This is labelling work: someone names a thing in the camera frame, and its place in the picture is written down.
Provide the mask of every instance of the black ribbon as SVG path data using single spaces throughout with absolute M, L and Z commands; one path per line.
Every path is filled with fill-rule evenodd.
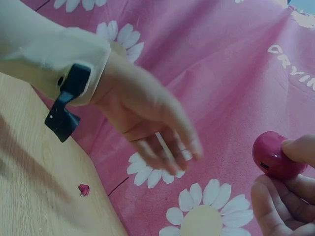
M 62 143 L 70 137 L 80 122 L 80 118 L 69 112 L 66 105 L 83 93 L 90 74 L 90 68 L 74 64 L 60 88 L 60 95 L 46 117 L 45 125 L 56 134 Z

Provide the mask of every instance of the small pink flower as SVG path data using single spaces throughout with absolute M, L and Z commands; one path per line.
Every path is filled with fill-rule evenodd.
M 89 195 L 90 187 L 88 185 L 81 183 L 78 186 L 78 188 L 79 188 L 79 190 L 81 192 L 81 194 L 80 194 L 81 197 L 87 197 Z

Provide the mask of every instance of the white sleeve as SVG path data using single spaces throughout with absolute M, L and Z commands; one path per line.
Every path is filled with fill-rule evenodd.
M 85 91 L 71 104 L 88 104 L 110 51 L 110 43 L 93 33 L 55 24 L 19 0 L 0 0 L 0 72 L 30 83 L 51 99 L 60 94 L 60 77 L 66 78 L 79 63 L 91 74 Z

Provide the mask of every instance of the wooden table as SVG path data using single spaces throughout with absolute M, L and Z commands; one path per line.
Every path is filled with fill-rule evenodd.
M 93 163 L 44 125 L 47 113 L 30 85 L 0 74 L 0 235 L 126 236 Z

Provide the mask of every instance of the red ball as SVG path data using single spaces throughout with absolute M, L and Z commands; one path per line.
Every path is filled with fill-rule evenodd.
M 254 142 L 254 162 L 269 177 L 292 179 L 307 168 L 307 164 L 294 162 L 283 153 L 282 142 L 286 139 L 274 131 L 268 131 Z

